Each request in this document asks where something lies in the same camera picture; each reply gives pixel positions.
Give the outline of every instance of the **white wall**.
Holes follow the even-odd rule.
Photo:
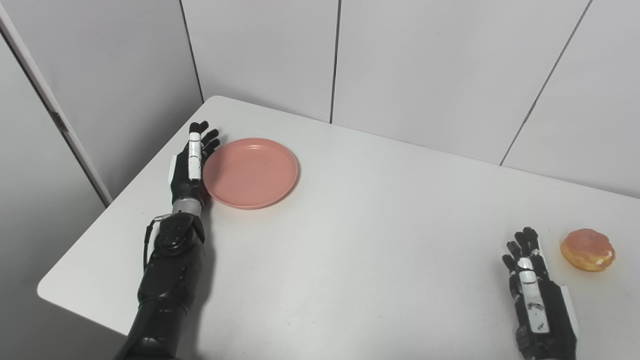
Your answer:
[[[110,359],[120,335],[36,294],[104,206],[1,37],[0,169],[0,358]]]
[[[333,123],[500,163],[587,0],[343,0]]]
[[[506,166],[640,197],[638,14],[593,2]]]
[[[115,197],[202,104],[177,0],[1,0]]]
[[[183,0],[205,99],[329,121],[338,0]]]

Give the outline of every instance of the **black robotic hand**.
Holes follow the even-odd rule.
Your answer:
[[[207,192],[202,184],[202,164],[220,145],[217,129],[202,136],[208,128],[206,121],[192,122],[189,126],[189,141],[175,157],[171,180],[172,204],[179,199],[194,199],[201,207],[204,205]]]
[[[520,324],[518,348],[526,360],[575,360],[577,334],[562,288],[549,279],[538,234],[525,227],[515,238],[507,243],[511,255],[502,260]]]

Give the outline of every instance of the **prosthetic hand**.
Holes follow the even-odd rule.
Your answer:
[[[568,292],[549,279],[536,231],[525,227],[515,238],[507,243],[511,255],[502,260],[509,269],[509,288],[520,323],[518,348],[526,360],[575,360],[577,331],[570,318],[573,307]]]
[[[182,321],[195,300],[204,257],[204,229],[200,213],[206,192],[202,164],[220,144],[207,122],[192,123],[189,142],[175,157],[171,180],[173,211],[155,217],[147,227],[143,269],[138,288],[138,314],[114,360],[174,360]],[[154,251],[147,248],[154,224],[160,222]]]

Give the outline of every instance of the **white table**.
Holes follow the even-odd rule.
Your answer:
[[[209,263],[180,344],[186,360],[520,359],[500,257],[527,225],[552,278],[569,286],[579,360],[639,353],[639,199],[224,97],[190,121],[205,119],[223,143],[284,144],[301,172],[278,204],[214,202],[204,213]],[[171,210],[168,166],[187,126],[44,277],[43,299],[128,332],[144,229]],[[563,259],[559,242],[581,227],[617,250],[604,273]]]

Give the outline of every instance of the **panel seam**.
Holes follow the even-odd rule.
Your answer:
[[[198,74],[198,65],[196,65],[196,57],[193,55],[193,46],[191,45],[191,35],[189,34],[189,26],[187,25],[187,17],[184,14],[184,6],[182,0],[180,2],[180,12],[182,13],[182,21],[184,22],[184,31],[187,33],[187,43],[189,43],[189,53],[193,62],[193,70],[196,73],[196,81],[198,82],[198,91],[200,91],[200,100],[204,104],[204,96],[202,95],[202,84],[200,83],[200,75]]]
[[[338,41],[340,40],[340,15],[342,0],[338,0],[338,18],[335,25],[335,52],[333,53],[333,81],[331,84],[331,109],[329,110],[329,124],[333,124],[333,102],[335,100],[335,75],[338,69]]]
[[[516,139],[520,135],[520,132],[522,132],[522,129],[524,128],[524,124],[527,123],[527,121],[529,120],[529,117],[531,116],[531,113],[533,112],[533,109],[538,104],[538,100],[540,99],[540,95],[542,95],[542,91],[544,91],[545,87],[547,86],[547,83],[549,82],[549,79],[551,78],[551,75],[553,75],[554,71],[556,70],[558,63],[560,63],[560,59],[564,55],[566,48],[569,46],[569,43],[573,39],[575,32],[578,30],[578,27],[580,26],[580,23],[584,19],[584,16],[587,14],[587,10],[589,10],[589,7],[591,6],[592,2],[593,0],[589,0],[589,2],[587,3],[587,6],[584,8],[584,11],[582,12],[582,15],[580,15],[580,18],[578,19],[578,23],[576,23],[575,27],[573,28],[573,31],[571,32],[571,35],[569,35],[569,39],[567,39],[566,43],[564,43],[564,47],[562,48],[562,51],[560,51],[560,55],[558,55],[558,58],[556,59],[554,66],[551,68],[549,75],[547,75],[547,78],[545,79],[545,82],[542,84],[542,87],[540,88],[540,91],[538,92],[535,100],[533,100],[533,103],[531,104],[531,107],[529,108],[527,115],[525,115],[524,120],[522,121],[522,123],[520,124],[520,127],[518,128],[518,131],[516,132],[516,135],[513,137],[513,140],[509,144],[509,147],[507,148],[507,152],[504,153],[504,156],[502,157],[502,161],[500,161],[500,166],[504,164],[504,161],[507,159],[507,156],[509,155],[511,148],[513,147],[513,144],[515,144]]]

